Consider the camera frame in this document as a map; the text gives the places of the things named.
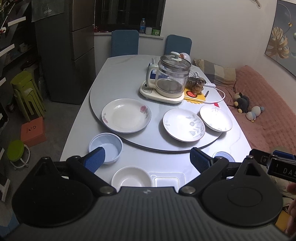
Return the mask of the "person's right hand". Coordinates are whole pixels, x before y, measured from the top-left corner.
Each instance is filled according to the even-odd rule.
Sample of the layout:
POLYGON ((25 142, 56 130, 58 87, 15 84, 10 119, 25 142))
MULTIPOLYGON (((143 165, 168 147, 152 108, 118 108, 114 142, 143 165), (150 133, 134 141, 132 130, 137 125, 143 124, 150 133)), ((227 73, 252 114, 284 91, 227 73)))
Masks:
MULTIPOLYGON (((295 183, 290 183, 287 186, 287 191, 293 195, 295 195, 296 192, 296 185, 295 183)), ((289 236, 294 235, 295 233, 295 216, 296 216, 296 210, 295 210, 295 199, 294 201, 290 204, 288 208, 288 214, 290 215, 288 222, 287 222, 287 228, 285 230, 285 233, 289 236)))

